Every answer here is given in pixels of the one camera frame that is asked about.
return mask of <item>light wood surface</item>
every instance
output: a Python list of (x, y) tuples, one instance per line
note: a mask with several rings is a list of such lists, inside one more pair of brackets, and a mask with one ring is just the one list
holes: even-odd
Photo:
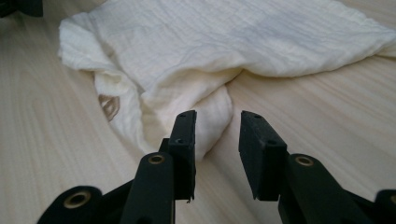
[[(42, 19), (0, 20), (0, 223), (36, 223), (74, 186), (106, 193), (134, 178), (143, 154), (112, 132), (92, 76), (57, 56), (61, 19), (103, 2), (49, 0)], [(396, 29), (393, 0), (344, 2)], [(395, 59), (298, 78), (245, 72), (227, 87), (233, 121), (197, 163), (196, 199), (177, 203), (177, 223), (280, 223), (276, 203), (252, 200), (237, 152), (242, 110), (263, 115), (290, 152), (321, 160), (344, 188), (370, 200), (396, 188)]]

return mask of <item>screw hole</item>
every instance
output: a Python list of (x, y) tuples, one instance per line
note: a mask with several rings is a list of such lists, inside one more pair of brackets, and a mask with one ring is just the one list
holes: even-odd
[(165, 157), (162, 155), (154, 155), (150, 158), (148, 158), (148, 162), (151, 164), (160, 164), (165, 161)]
[(390, 196), (390, 200), (391, 200), (394, 204), (396, 204), (396, 194)]
[(295, 160), (297, 161), (297, 163), (299, 163), (300, 165), (303, 165), (303, 166), (312, 166), (312, 165), (314, 165), (314, 162), (311, 159), (309, 159), (307, 157), (304, 157), (304, 156), (296, 157)]
[(64, 200), (64, 207), (68, 209), (74, 209), (81, 207), (85, 203), (87, 203), (91, 198), (91, 194), (87, 190), (83, 190), (77, 192), (75, 194), (70, 195), (66, 200)]

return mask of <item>wood grain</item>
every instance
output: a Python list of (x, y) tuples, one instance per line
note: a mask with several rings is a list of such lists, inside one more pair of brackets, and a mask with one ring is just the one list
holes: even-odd
[[(143, 154), (109, 127), (90, 74), (57, 56), (61, 19), (104, 0), (44, 1), (45, 17), (0, 20), (0, 223), (36, 223), (66, 189), (108, 192), (132, 179)], [(345, 0), (396, 29), (393, 0)], [(233, 121), (197, 163), (196, 200), (177, 223), (280, 223), (276, 203), (252, 200), (237, 152), (240, 112), (262, 114), (289, 145), (320, 159), (341, 185), (373, 199), (396, 187), (396, 61), (371, 57), (322, 74), (258, 77), (227, 87)]]

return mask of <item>black mount bracket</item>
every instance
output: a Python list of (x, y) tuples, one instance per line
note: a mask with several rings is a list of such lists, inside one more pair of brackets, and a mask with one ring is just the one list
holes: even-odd
[[(196, 112), (177, 116), (159, 152), (142, 158), (135, 179), (102, 195), (78, 186), (62, 193), (38, 224), (175, 223), (175, 200), (194, 197)], [(372, 203), (336, 182), (317, 159), (292, 154), (260, 115), (243, 111), (239, 153), (253, 198), (278, 202), (285, 224), (396, 223), (396, 189)]]
[(159, 152), (142, 158), (134, 180), (102, 195), (78, 186), (62, 193), (38, 224), (175, 223), (175, 200), (194, 197), (196, 112), (177, 116)]
[(285, 224), (396, 223), (396, 189), (372, 203), (342, 189), (317, 159), (292, 154), (260, 115), (243, 111), (239, 152), (253, 198), (278, 201)]

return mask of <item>crumpled towel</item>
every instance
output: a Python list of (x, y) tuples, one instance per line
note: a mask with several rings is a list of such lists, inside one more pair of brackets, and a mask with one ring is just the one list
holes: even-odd
[(197, 110), (197, 160), (232, 117), (224, 83), (242, 69), (296, 77), (396, 52), (395, 31), (331, 0), (108, 0), (63, 20), (60, 40), (131, 147), (157, 151), (176, 115)]

